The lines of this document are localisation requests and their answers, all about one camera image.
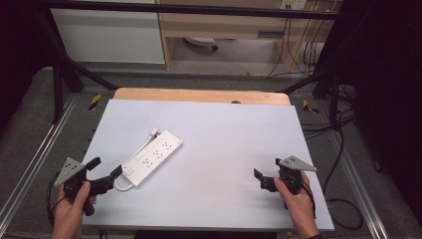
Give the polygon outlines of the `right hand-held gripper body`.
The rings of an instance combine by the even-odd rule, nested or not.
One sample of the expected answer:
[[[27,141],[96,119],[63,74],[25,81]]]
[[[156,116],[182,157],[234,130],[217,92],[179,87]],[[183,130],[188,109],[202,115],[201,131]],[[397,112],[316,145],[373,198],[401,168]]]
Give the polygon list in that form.
[[[317,170],[314,166],[293,155],[282,159],[281,165],[282,166],[279,166],[279,178],[283,181],[291,194],[298,194],[303,186],[302,171]],[[270,192],[277,191],[273,177],[264,176],[263,181],[260,181],[260,183],[262,189],[269,190]]]

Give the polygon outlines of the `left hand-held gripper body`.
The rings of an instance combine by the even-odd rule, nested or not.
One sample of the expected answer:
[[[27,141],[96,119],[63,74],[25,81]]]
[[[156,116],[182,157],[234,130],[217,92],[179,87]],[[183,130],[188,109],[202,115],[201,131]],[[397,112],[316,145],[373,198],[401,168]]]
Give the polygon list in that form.
[[[88,181],[87,172],[88,170],[86,169],[86,164],[82,164],[68,157],[59,173],[55,185],[60,186],[63,184],[65,197],[74,200],[83,184]],[[109,190],[113,189],[114,181],[115,179],[113,179],[110,175],[90,180],[90,195],[83,207],[83,211],[87,216],[92,216],[95,213],[95,209],[90,203],[90,198],[99,194],[105,194]]]

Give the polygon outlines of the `black metal crossbar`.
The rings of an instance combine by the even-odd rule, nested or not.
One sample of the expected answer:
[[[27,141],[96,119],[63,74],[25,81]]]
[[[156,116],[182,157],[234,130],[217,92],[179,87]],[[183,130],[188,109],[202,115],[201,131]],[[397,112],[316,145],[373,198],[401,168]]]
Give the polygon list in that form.
[[[40,0],[40,4],[48,8],[72,10],[96,10],[119,12],[171,13],[222,16],[250,16],[267,18],[338,20],[346,15],[332,12],[272,10],[240,7],[218,7],[197,5],[168,5],[122,2],[98,2],[76,0]]]

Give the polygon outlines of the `black metal stand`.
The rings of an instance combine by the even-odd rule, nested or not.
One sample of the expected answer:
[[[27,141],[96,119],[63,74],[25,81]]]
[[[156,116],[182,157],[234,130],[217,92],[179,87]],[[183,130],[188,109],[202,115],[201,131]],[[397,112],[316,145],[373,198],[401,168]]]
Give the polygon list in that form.
[[[60,37],[59,30],[54,24],[53,16],[49,10],[35,10],[34,17],[40,26],[45,40],[46,49],[52,54],[55,115],[53,123],[56,123],[64,114],[63,84],[68,86],[72,93],[80,93],[84,84],[80,79],[83,75],[108,90],[117,90],[118,86],[104,80],[81,64],[75,62],[67,53],[65,45]]]
[[[328,123],[335,130],[339,129],[339,122],[337,121],[339,87],[338,51],[342,48],[341,44],[342,41],[336,44],[332,39],[331,33],[329,33],[328,41],[322,49],[315,71],[303,80],[281,90],[281,93],[289,95],[311,82],[316,82],[313,96],[316,100],[322,100],[324,97],[329,96]]]

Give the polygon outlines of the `wooden table board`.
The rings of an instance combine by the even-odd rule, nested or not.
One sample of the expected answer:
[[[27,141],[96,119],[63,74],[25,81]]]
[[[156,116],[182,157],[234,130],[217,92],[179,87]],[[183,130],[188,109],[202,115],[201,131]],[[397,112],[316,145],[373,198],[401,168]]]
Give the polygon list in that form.
[[[183,89],[120,88],[115,91],[115,100],[201,102],[289,106],[291,101],[285,94],[254,91],[208,91]]]

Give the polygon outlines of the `aluminium floor rail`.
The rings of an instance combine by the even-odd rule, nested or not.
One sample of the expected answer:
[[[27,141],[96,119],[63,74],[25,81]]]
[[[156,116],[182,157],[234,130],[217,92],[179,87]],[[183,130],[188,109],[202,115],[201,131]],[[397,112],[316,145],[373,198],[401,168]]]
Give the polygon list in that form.
[[[339,162],[342,165],[344,174],[350,184],[351,190],[357,201],[361,214],[372,235],[373,239],[388,239],[388,233],[384,227],[382,220],[360,178],[351,157],[343,144],[343,139],[339,131],[330,133],[332,141],[339,153]]]
[[[6,203],[0,210],[0,238],[5,234],[9,224],[27,194],[34,178],[37,176],[58,135],[62,131],[69,115],[71,114],[78,94],[70,94],[63,107],[63,114],[51,125],[49,131],[41,142],[35,154],[32,156],[28,166],[16,183],[14,190],[8,197]]]

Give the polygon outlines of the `wooden desk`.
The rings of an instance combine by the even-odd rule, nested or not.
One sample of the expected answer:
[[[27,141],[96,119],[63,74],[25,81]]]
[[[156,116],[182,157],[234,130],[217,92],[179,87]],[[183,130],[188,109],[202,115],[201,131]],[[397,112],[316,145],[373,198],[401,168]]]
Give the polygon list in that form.
[[[240,7],[287,10],[282,0],[155,0],[158,4]],[[307,0],[303,10],[334,12],[336,0]],[[331,20],[277,19],[249,16],[171,14],[158,15],[162,38],[214,38],[270,40],[277,44],[288,72],[299,68],[300,52],[306,43],[322,44],[331,30]]]

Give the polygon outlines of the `white cabinet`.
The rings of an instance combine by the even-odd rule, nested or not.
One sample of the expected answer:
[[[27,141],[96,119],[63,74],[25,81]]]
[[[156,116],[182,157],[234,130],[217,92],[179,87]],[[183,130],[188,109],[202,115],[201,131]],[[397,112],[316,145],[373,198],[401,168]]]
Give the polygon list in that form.
[[[68,55],[78,62],[165,62],[153,13],[52,10]]]

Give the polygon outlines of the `black curtain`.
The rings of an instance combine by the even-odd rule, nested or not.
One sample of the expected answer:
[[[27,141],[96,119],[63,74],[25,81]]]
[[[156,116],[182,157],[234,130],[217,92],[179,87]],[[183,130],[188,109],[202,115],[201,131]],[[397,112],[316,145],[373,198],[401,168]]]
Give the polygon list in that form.
[[[29,0],[0,0],[0,131],[21,104],[33,76],[52,65]]]
[[[378,0],[343,78],[375,158],[422,222],[422,0]]]

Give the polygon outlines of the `white power strip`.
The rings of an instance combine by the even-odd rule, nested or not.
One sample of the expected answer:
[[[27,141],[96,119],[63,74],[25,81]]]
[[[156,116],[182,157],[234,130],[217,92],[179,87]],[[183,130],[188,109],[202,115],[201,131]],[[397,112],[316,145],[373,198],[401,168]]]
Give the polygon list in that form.
[[[133,185],[143,184],[181,147],[183,141],[168,130],[122,165],[122,175]]]

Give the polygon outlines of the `person's left hand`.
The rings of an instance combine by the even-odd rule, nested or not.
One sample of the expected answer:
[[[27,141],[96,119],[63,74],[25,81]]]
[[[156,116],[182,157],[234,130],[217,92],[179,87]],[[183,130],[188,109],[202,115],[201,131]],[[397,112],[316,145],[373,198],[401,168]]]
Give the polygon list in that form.
[[[90,195],[91,185],[85,182],[79,190],[75,200],[70,202],[65,197],[64,186],[61,185],[58,192],[58,204],[55,210],[55,231],[71,231],[82,233],[83,207]]]

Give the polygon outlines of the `white extension socket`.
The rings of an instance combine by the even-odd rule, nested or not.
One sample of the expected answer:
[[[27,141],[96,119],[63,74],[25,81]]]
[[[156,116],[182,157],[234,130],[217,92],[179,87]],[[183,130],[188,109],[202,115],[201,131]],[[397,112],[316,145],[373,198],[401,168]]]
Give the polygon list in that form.
[[[218,46],[216,45],[216,42],[213,38],[185,38],[185,41],[199,47],[210,49],[212,51],[218,50]]]

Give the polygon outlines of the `person's right hand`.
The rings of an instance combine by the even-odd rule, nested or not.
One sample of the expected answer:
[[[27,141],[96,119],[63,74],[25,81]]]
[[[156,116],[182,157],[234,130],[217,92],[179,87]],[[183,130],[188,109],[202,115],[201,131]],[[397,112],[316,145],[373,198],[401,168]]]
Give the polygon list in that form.
[[[299,227],[316,226],[311,198],[302,190],[298,194],[291,194],[283,181],[275,177],[274,182],[281,197],[285,200],[295,229]]]

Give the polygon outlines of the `white wall socket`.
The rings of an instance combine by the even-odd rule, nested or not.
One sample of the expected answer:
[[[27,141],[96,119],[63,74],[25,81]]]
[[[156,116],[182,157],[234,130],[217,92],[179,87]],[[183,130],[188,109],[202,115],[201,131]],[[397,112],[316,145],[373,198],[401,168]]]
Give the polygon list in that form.
[[[281,8],[287,10],[303,10],[307,0],[282,0]]]

